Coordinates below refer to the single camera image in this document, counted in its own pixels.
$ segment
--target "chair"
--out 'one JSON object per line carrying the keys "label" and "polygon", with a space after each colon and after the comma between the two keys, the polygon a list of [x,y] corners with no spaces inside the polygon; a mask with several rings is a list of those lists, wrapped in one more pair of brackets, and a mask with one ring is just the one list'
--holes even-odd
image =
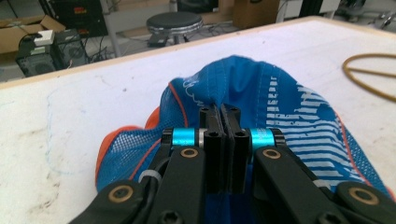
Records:
{"label": "chair", "polygon": [[203,25],[202,17],[191,12],[165,12],[148,19],[148,30],[154,35],[170,35],[174,43],[178,44],[178,37],[194,32]]}

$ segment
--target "screw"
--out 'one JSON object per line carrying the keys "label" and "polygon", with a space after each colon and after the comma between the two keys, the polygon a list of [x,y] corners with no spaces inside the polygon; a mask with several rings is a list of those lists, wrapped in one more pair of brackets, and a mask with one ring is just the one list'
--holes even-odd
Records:
{"label": "screw", "polygon": [[270,159],[273,159],[273,160],[277,160],[280,158],[280,153],[274,149],[271,149],[271,148],[265,149],[262,152],[262,155],[264,155],[265,157],[268,157]]}
{"label": "screw", "polygon": [[108,199],[113,203],[123,203],[130,199],[134,194],[131,186],[121,185],[115,187],[108,193]]}
{"label": "screw", "polygon": [[175,211],[165,210],[160,214],[158,224],[183,224],[183,218]]}
{"label": "screw", "polygon": [[371,191],[361,188],[350,188],[349,195],[355,200],[367,205],[378,205],[379,199]]}
{"label": "screw", "polygon": [[194,148],[184,148],[181,150],[180,155],[184,158],[194,158],[198,155],[198,151]]}
{"label": "screw", "polygon": [[211,136],[211,137],[217,137],[217,136],[219,136],[219,134],[216,133],[216,132],[212,132],[212,133],[209,133],[209,136]]}
{"label": "screw", "polygon": [[245,136],[245,133],[244,132],[237,132],[237,133],[235,133],[235,135],[239,136],[239,137],[243,137],[243,136]]}
{"label": "screw", "polygon": [[341,221],[340,217],[338,217],[337,215],[330,213],[330,212],[326,212],[318,217],[318,223],[320,223],[320,224],[341,224],[343,222]]}

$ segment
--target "white stripe pattern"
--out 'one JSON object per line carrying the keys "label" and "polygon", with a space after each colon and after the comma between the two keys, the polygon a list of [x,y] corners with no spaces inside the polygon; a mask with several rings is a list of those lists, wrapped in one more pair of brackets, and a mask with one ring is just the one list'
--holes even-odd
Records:
{"label": "white stripe pattern", "polygon": [[332,189],[350,178],[362,181],[350,163],[338,119],[334,116],[334,120],[325,120],[317,115],[321,106],[329,107],[328,103],[312,90],[297,84],[301,107],[294,109],[292,114],[282,114],[278,107],[277,88],[277,78],[271,77],[267,127],[280,129],[290,149]]}

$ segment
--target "concrete floor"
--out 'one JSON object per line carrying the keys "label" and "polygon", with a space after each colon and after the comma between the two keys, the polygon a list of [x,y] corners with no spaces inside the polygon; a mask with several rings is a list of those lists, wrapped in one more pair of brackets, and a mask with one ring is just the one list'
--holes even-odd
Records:
{"label": "concrete floor", "polygon": [[[37,1],[31,0],[13,0],[12,6],[16,6],[14,11],[20,17],[33,16],[42,14],[42,10]],[[335,20],[347,21],[356,23],[362,26],[369,26],[373,29],[378,28],[384,20],[380,20],[378,15],[381,12],[396,11],[396,0],[366,0],[364,7],[360,10],[347,10],[344,13],[337,13],[334,17]],[[14,17],[13,12],[9,9],[7,1],[0,3],[0,20],[3,17]],[[188,35],[190,41],[197,39],[207,38],[214,35],[223,35],[230,32],[235,32],[238,29],[232,26],[231,22],[224,22],[219,24],[208,24],[203,27],[199,32]],[[396,21],[386,27],[389,32],[396,33]],[[123,50],[122,55],[130,55],[138,52],[152,50],[154,48],[148,47],[148,40],[150,35],[139,37],[123,37],[120,36],[120,48]],[[168,41],[167,45],[172,45],[172,40]],[[99,49],[102,50],[103,58],[114,58],[112,52],[111,42],[108,36],[89,38],[86,42],[85,50],[89,56],[96,54]],[[0,62],[0,82],[12,81],[15,79],[24,78],[23,72],[16,63]]]}

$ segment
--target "orange trim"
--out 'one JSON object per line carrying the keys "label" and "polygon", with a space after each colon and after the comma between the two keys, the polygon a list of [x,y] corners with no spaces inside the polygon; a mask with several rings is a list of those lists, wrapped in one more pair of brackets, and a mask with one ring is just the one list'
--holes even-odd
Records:
{"label": "orange trim", "polygon": [[149,116],[145,129],[153,129],[160,123],[160,107],[158,106]]}
{"label": "orange trim", "polygon": [[98,174],[100,170],[100,166],[102,165],[102,161],[105,158],[105,155],[110,148],[111,144],[113,143],[114,139],[121,133],[121,132],[129,132],[133,130],[141,129],[137,126],[125,126],[122,128],[117,129],[116,131],[108,134],[105,139],[102,141],[102,144],[99,148],[98,158],[96,160],[96,170],[95,170],[95,185],[97,184]]}
{"label": "orange trim", "polygon": [[341,121],[340,117],[338,116],[337,113],[335,113],[335,116],[338,118],[338,120],[340,120],[340,126],[341,126],[341,131],[343,132],[343,139],[344,139],[344,144],[346,145],[346,151],[347,151],[347,155],[350,159],[350,162],[352,163],[352,167],[353,169],[355,169],[356,172],[358,172],[358,175],[364,180],[364,182],[368,185],[368,186],[372,186],[372,184],[370,183],[370,181],[367,180],[367,178],[361,173],[361,171],[358,169],[358,167],[356,166],[355,161],[352,158],[352,152],[350,151],[350,147],[349,147],[349,143],[347,142],[347,132],[346,129],[344,127],[344,123],[343,121]]}
{"label": "orange trim", "polygon": [[158,139],[146,152],[146,154],[143,156],[142,160],[140,160],[140,162],[137,164],[136,168],[134,168],[134,172],[131,174],[131,176],[129,176],[129,179],[132,180],[134,178],[134,176],[136,175],[137,171],[140,169],[140,167],[142,166],[143,162],[145,161],[145,159],[148,157],[148,155],[151,153],[152,149],[154,149],[158,144],[161,143],[161,138]]}
{"label": "orange trim", "polygon": [[172,83],[169,83],[169,89],[171,89],[171,92],[174,94],[174,96],[176,98],[178,106],[180,106],[180,110],[181,110],[181,113],[183,114],[183,118],[184,118],[184,127],[187,128],[187,127],[189,127],[189,121],[187,119],[186,111],[184,110],[184,106],[181,103],[181,100],[178,97],[177,92],[176,92],[175,88],[173,87]]}
{"label": "orange trim", "polygon": [[393,193],[392,189],[390,189],[390,188],[387,187],[387,191],[388,191],[388,193],[390,194],[390,198],[391,198],[394,202],[396,202],[396,197],[395,197],[395,194]]}

